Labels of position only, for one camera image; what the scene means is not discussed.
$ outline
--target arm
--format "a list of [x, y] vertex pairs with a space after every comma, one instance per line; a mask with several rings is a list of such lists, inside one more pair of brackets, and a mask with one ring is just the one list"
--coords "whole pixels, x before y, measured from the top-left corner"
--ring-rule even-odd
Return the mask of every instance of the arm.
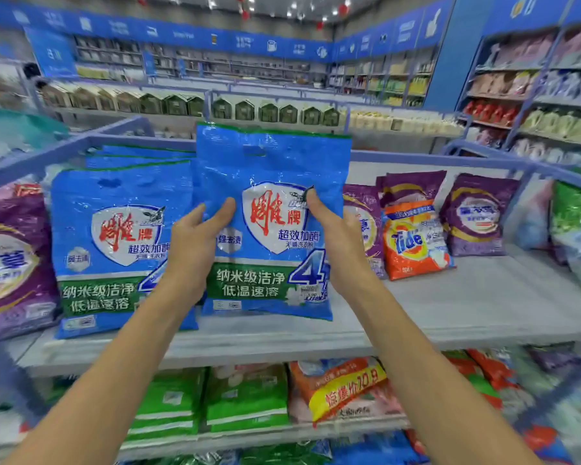
[[6, 465], [114, 463], [170, 341], [204, 292], [216, 236], [234, 211], [234, 201], [227, 200], [201, 223], [201, 204], [175, 223], [168, 265], [158, 286]]
[[510, 424], [433, 348], [374, 275], [356, 219], [332, 213], [313, 190], [307, 201], [325, 229], [331, 282], [379, 352], [396, 395], [433, 462], [540, 465]]

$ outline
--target ceiling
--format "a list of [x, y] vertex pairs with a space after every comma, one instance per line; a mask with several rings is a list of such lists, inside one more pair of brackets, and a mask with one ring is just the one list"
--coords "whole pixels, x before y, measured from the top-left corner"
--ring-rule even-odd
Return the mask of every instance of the ceiling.
[[[156, 0], [181, 5], [196, 5], [207, 9], [228, 10], [239, 13], [237, 0]], [[341, 4], [346, 3], [349, 14], [353, 14], [378, 0], [245, 0], [243, 6], [250, 14], [277, 18], [293, 18], [305, 21], [325, 21], [338, 23], [344, 18], [333, 14]]]

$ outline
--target blue wall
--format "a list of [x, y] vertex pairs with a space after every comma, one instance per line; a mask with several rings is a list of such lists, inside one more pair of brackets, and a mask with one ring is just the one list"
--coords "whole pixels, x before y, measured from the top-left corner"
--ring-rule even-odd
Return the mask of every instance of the blue wall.
[[453, 111], [472, 67], [494, 0], [456, 0], [424, 109]]

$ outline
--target hand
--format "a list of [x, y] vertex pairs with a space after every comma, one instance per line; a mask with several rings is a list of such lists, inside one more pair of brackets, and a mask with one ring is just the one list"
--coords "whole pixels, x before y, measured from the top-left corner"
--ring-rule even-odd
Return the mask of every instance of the hand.
[[364, 252], [361, 223], [345, 210], [344, 218], [327, 209], [314, 189], [306, 194], [308, 209], [325, 230], [325, 250], [331, 265], [334, 289], [351, 304], [357, 288], [366, 282], [379, 282]]
[[228, 226], [236, 207], [229, 197], [213, 217], [202, 222], [205, 207], [200, 204], [174, 223], [168, 265], [157, 286], [160, 291], [187, 297], [189, 307], [200, 300], [213, 265], [217, 234]]

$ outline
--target number 4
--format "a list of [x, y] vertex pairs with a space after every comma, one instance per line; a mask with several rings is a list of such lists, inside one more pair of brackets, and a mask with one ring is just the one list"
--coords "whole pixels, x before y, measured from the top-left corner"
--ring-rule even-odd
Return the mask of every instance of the number 4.
[[312, 250], [303, 263], [289, 274], [289, 284], [316, 285], [326, 281], [328, 264], [325, 263], [325, 250]]

